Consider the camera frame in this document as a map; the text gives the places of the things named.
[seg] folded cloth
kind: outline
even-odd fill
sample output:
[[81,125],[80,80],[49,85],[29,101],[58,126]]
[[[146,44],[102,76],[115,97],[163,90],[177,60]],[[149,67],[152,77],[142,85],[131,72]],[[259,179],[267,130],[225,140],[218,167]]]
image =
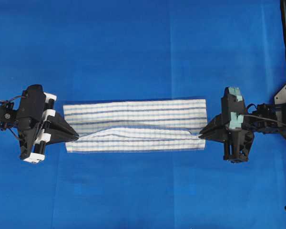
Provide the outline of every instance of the folded cloth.
[[204,149],[204,99],[64,105],[65,120],[79,134],[70,153]]

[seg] screw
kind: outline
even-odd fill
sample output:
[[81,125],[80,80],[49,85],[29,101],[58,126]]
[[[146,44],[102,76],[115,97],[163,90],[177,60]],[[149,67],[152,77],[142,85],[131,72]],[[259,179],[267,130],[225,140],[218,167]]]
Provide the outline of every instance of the screw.
[[6,114],[4,115],[4,117],[5,117],[6,119],[10,119],[10,114],[9,114],[9,113],[6,113]]

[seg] cable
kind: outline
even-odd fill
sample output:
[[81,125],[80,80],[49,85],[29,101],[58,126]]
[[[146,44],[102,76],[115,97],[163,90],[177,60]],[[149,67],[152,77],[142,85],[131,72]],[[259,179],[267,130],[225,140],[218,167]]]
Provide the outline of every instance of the cable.
[[246,107],[247,112],[248,112],[248,109],[249,109],[251,106],[254,106],[254,107],[255,107],[255,109],[257,110],[257,107],[256,107],[256,105],[255,105],[255,104],[249,104],[249,105]]
[[8,129],[10,130],[10,132],[14,135],[14,137],[15,137],[17,140],[21,141],[21,139],[15,134],[14,131],[12,131],[11,128],[8,128]]
[[15,136],[15,138],[16,138],[17,140],[21,141],[21,139],[20,139],[20,138],[18,138],[18,136],[15,134],[15,132],[14,132],[14,131],[12,131],[10,128],[8,128],[8,129],[11,131],[11,133]]
[[19,98],[25,98],[25,96],[22,96],[22,95],[15,96],[14,98],[11,98],[10,100],[7,100],[7,101],[3,102],[0,107],[6,105],[6,104],[8,104],[8,103],[10,103],[11,101],[13,101],[13,100],[15,100],[15,99],[19,99]]
[[244,114],[243,116],[247,116],[247,117],[253,117],[253,118],[259,118],[259,119],[263,119],[263,120],[267,120],[267,121],[271,121],[271,122],[276,122],[276,123],[279,123],[281,125],[285,125],[285,123],[282,123],[280,121],[277,121],[277,120],[274,120],[274,119],[271,119],[271,118],[263,118],[263,117],[259,117],[259,116],[256,116],[256,115],[252,115],[252,114]]

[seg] blue background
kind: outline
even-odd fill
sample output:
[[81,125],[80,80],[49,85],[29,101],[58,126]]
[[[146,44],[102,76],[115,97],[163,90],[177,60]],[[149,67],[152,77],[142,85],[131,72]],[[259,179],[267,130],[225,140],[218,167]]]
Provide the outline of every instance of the blue background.
[[[30,84],[72,101],[200,96],[226,86],[272,102],[286,83],[279,0],[0,0],[0,99]],[[0,132],[0,229],[286,228],[286,141],[255,135],[250,161],[204,151],[67,154],[21,162]]]

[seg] white towel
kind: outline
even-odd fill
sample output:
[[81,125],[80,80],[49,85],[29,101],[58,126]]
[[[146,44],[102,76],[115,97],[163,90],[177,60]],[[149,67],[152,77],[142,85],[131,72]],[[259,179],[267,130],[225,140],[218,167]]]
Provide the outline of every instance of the white towel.
[[64,105],[65,120],[80,135],[70,153],[204,149],[204,99]]

